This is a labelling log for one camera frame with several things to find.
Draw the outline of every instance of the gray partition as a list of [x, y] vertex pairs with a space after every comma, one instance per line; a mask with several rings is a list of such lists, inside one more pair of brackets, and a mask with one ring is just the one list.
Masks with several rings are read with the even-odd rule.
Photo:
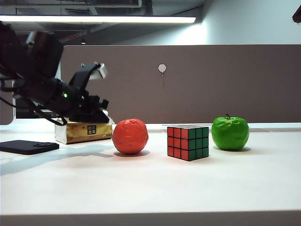
[[[0, 96], [13, 103], [12, 93], [0, 92]], [[13, 108], [0, 101], [0, 125], [8, 125], [14, 119]]]
[[205, 123], [226, 113], [300, 122], [300, 54], [301, 45], [65, 46], [61, 77], [69, 82], [81, 63], [105, 63], [109, 76], [87, 89], [110, 101], [115, 122]]

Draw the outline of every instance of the gold box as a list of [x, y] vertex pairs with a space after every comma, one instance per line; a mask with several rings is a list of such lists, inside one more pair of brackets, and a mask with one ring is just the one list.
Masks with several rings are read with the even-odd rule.
[[68, 121], [64, 126], [55, 125], [55, 139], [63, 144], [109, 139], [112, 134], [111, 123]]

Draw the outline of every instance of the white wall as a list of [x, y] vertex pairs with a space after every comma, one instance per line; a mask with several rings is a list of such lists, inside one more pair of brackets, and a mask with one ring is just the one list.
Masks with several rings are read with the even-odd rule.
[[214, 0], [202, 23], [115, 45], [300, 44], [292, 20], [300, 0]]
[[58, 79], [61, 79], [61, 61], [60, 61], [60, 63], [57, 66], [55, 77], [58, 78]]

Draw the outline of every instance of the orange ball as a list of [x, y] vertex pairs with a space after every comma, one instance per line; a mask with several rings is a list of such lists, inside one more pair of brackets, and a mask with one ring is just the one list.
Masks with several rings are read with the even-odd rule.
[[118, 151], [126, 154], [140, 152], [149, 139], [146, 126], [139, 119], [125, 119], [114, 129], [113, 143]]

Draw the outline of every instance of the fluorescent light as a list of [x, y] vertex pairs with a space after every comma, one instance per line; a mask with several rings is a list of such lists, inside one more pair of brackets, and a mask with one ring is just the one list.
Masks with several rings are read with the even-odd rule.
[[53, 23], [193, 23], [195, 17], [168, 16], [0, 16], [5, 22]]

